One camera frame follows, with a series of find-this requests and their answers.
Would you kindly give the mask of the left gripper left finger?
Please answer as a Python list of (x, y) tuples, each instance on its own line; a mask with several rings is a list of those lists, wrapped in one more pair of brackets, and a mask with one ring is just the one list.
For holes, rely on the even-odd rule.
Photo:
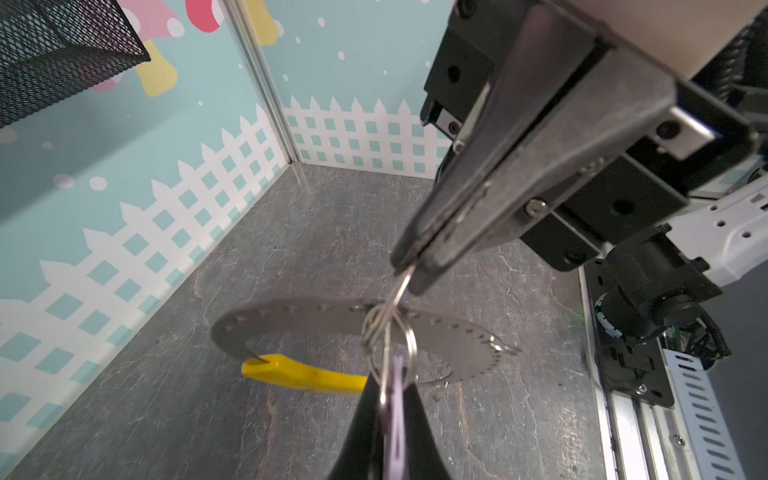
[(381, 478), (383, 438), (380, 432), (379, 395), (379, 383), (369, 377), (328, 479)]

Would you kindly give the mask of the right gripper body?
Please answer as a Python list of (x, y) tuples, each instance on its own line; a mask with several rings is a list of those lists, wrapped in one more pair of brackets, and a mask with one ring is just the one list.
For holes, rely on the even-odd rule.
[(425, 86), (451, 147), (419, 269), (522, 239), (568, 271), (759, 145), (723, 91), (755, 1), (457, 1)]

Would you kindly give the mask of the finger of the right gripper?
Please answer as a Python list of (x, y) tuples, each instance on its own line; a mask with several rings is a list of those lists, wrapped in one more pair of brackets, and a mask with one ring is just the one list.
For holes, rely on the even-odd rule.
[[(478, 207), (492, 219), (513, 216), (591, 162), (626, 150), (675, 100), (670, 74), (631, 50), (609, 50), (525, 136), (508, 163), (493, 172)], [(410, 292), (426, 293), (457, 262), (441, 270), (410, 265)]]
[(453, 144), (390, 255), (394, 269), (448, 269), (473, 250), (519, 238), (511, 214), (485, 215), (479, 195), (591, 66), (597, 45), (593, 25), (547, 2), (454, 5), (420, 113)]

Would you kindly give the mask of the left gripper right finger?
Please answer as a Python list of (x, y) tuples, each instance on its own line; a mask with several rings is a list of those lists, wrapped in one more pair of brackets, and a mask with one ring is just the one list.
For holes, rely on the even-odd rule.
[(411, 480), (449, 480), (436, 445), (416, 384), (401, 394), (402, 431), (405, 441), (405, 478)]

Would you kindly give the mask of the pink tagged key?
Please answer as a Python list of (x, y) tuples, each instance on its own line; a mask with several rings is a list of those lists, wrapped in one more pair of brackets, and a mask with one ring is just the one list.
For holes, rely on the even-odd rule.
[(404, 362), (396, 356), (391, 364), (391, 382), (387, 391), (387, 423), (385, 455), (383, 461), (386, 480), (402, 480), (406, 477), (407, 441), (404, 408)]

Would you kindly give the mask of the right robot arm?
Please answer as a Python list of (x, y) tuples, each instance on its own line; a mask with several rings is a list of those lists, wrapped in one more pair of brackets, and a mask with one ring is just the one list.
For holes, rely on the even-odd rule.
[(523, 241), (587, 270), (610, 390), (671, 406), (658, 341), (729, 353), (703, 303), (767, 256), (767, 212), (696, 190), (767, 149), (763, 1), (457, 1), (421, 121), (451, 139), (390, 261), (415, 295)]

